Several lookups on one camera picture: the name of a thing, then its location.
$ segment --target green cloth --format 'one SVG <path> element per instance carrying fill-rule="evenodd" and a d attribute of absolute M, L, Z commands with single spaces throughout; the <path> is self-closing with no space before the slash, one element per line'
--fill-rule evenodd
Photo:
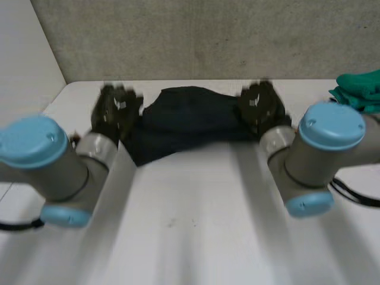
<path fill-rule="evenodd" d="M 338 85 L 352 95 L 368 100 L 380 100 L 380 69 L 365 74 L 342 74 Z"/>
<path fill-rule="evenodd" d="M 339 103 L 362 113 L 380 113 L 380 69 L 367 74 L 343 74 L 329 92 Z"/>

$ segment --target folded fabric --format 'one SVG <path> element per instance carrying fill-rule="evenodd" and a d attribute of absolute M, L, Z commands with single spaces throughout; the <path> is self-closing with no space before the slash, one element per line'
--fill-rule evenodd
<path fill-rule="evenodd" d="M 350 105 L 362 113 L 380 112 L 380 70 L 367 74 L 343 74 L 339 84 L 329 92 L 340 104 Z"/>
<path fill-rule="evenodd" d="M 380 100 L 380 69 L 365 74 L 343 74 L 338 85 L 351 95 L 368 100 Z"/>
<path fill-rule="evenodd" d="M 122 143 L 141 166 L 211 142 L 256 140 L 236 117 L 237 103 L 237 97 L 201 87 L 164 89 Z"/>

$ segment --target table surface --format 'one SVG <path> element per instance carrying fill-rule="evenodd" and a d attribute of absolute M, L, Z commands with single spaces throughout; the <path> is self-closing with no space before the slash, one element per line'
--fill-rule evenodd
<path fill-rule="evenodd" d="M 201 86 L 235 95 L 248 80 L 119 81 L 144 95 Z M 67 132 L 85 134 L 102 81 L 66 86 L 47 107 Z M 274 80 L 298 123 L 329 98 L 334 80 Z M 341 170 L 358 191 L 380 197 L 378 166 Z M 256 144 L 217 143 L 138 169 L 120 147 L 91 225 L 0 233 L 0 284 L 378 284 L 380 212 L 335 196 L 315 218 L 286 213 Z M 28 185 L 0 184 L 0 220 L 39 215 Z"/>

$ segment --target concrete wall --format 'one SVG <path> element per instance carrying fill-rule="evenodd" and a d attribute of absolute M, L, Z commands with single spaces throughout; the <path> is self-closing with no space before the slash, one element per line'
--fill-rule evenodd
<path fill-rule="evenodd" d="M 380 68 L 379 0 L 31 0 L 68 82 Z"/>
<path fill-rule="evenodd" d="M 65 80 L 29 0 L 0 1 L 0 127 L 43 110 Z"/>

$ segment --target dark navy cloth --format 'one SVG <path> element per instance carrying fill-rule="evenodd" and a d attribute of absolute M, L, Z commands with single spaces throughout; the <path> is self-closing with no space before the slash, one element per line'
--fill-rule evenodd
<path fill-rule="evenodd" d="M 236 117 L 237 103 L 237 97 L 201 87 L 164 89 L 122 142 L 141 166 L 212 142 L 256 140 Z"/>

